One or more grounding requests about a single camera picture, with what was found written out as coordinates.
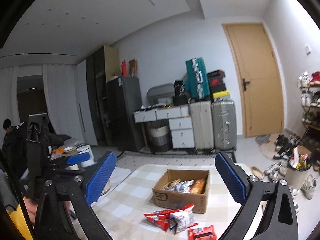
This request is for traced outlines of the person's left hand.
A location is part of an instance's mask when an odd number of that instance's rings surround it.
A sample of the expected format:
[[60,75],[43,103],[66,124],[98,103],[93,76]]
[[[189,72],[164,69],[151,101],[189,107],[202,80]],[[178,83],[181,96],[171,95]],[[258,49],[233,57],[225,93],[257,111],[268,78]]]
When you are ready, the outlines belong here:
[[30,198],[24,198],[23,201],[24,201],[29,219],[34,224],[36,212],[37,212],[37,202]]

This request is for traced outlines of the yellow sleeve forearm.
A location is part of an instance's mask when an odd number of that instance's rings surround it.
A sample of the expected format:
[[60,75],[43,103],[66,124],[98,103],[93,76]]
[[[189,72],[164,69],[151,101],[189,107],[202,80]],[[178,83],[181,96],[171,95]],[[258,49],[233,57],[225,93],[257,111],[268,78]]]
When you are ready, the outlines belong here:
[[10,212],[9,210],[7,210],[7,213],[10,216],[13,223],[15,224],[18,231],[20,232],[20,234],[24,237],[24,239],[33,240],[33,237],[31,236],[31,233],[25,221],[20,204],[18,204],[15,211]]

